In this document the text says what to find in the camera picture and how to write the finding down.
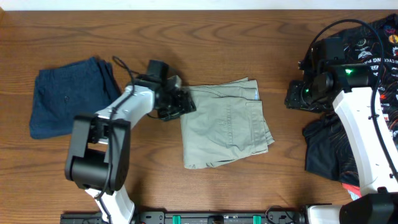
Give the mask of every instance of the green led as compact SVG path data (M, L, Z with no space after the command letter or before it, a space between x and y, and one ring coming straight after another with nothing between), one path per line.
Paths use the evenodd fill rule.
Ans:
M346 69L347 75L351 74L351 72L353 72L353 70L351 70L351 69Z

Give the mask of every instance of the navy blue cloth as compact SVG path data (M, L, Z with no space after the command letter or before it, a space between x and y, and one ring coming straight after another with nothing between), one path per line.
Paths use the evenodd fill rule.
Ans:
M35 80L30 136L70 134L73 118L95 113L121 95L112 66L94 57L61 68L41 70Z

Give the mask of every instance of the wooden table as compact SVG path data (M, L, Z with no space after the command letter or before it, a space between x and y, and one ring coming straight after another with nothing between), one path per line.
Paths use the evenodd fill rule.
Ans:
M149 59L181 71L189 85L256 79L276 140L266 154L216 169L183 168L180 121L143 118L132 131L126 188L141 208L265 211L271 205L348 203L338 182L304 171L302 129L320 117L288 110L289 81L314 36L344 18L368 22L392 11L87 11L6 12L0 22L0 222L59 223L63 212L97 211L65 179L70 136L29 136L40 69L97 55L121 57L145 72ZM332 34L352 24L330 30ZM128 82L115 67L119 86Z

